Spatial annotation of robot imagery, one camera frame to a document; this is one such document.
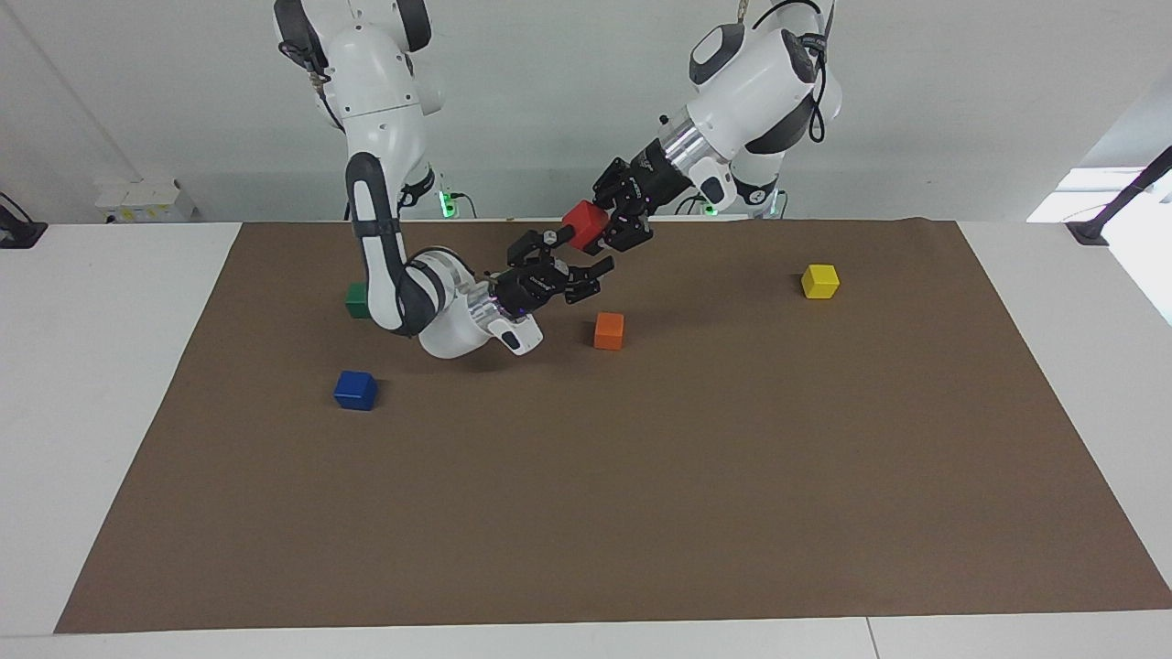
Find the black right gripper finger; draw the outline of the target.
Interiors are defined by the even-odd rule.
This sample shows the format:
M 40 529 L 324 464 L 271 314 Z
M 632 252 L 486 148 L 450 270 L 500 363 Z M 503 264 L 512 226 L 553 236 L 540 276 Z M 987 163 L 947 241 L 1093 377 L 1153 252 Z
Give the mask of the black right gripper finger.
M 606 257 L 591 265 L 568 267 L 568 283 L 563 291 L 565 301 L 568 305 L 581 303 L 591 295 L 598 295 L 602 291 L 602 277 L 609 274 L 615 269 L 612 257 Z
M 529 230 L 509 246 L 509 265 L 524 266 L 532 259 L 541 261 L 551 257 L 552 252 L 572 242 L 575 237 L 574 227 L 559 227 L 556 231 Z

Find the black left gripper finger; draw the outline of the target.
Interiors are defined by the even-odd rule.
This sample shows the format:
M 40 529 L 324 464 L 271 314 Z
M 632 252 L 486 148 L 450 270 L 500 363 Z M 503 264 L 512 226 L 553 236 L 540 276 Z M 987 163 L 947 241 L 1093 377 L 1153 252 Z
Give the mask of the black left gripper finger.
M 593 184 L 595 206 L 624 206 L 633 198 L 633 179 L 629 164 L 620 157 L 604 169 Z
M 626 252 L 649 242 L 653 236 L 654 229 L 645 215 L 613 215 L 602 231 L 602 242 L 608 249 Z

